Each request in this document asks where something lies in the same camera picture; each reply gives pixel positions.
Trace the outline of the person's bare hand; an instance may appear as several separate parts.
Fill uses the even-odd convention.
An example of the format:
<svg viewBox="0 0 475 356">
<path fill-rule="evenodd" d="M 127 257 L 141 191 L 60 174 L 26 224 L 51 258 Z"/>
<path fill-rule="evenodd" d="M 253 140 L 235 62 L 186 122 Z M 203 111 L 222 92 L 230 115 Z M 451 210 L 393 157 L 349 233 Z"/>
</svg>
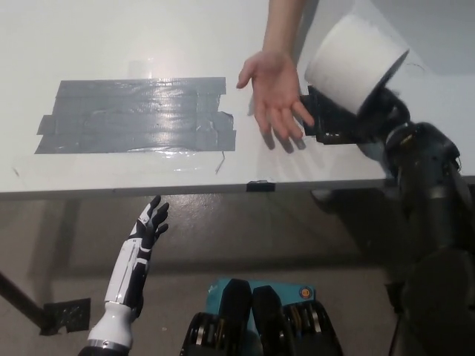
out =
<svg viewBox="0 0 475 356">
<path fill-rule="evenodd" d="M 298 119 L 308 126 L 315 121 L 300 98 L 296 66 L 288 53 L 262 50 L 249 57 L 237 77 L 236 88 L 252 85 L 253 115 L 269 147 L 273 139 L 288 147 L 302 144 Z"/>
</svg>

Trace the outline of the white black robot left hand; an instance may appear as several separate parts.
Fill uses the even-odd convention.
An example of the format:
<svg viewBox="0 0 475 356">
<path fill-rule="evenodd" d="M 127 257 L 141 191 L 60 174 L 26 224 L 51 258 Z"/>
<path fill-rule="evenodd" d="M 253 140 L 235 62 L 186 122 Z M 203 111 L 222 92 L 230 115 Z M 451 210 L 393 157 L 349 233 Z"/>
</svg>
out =
<svg viewBox="0 0 475 356">
<path fill-rule="evenodd" d="M 153 247 L 168 229 L 169 204 L 160 202 L 161 197 L 156 196 L 145 206 L 122 244 L 105 294 L 106 303 L 141 310 Z"/>
</svg>

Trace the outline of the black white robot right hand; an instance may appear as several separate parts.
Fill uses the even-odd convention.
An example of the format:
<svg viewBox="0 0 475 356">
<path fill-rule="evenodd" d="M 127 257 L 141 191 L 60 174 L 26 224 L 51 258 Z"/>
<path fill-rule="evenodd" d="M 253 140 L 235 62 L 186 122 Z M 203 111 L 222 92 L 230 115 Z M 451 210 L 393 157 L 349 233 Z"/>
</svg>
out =
<svg viewBox="0 0 475 356">
<path fill-rule="evenodd" d="M 395 129 L 410 121 L 410 112 L 394 92 L 380 87 L 368 98 L 356 118 L 356 137 L 365 142 L 385 144 Z"/>
</svg>

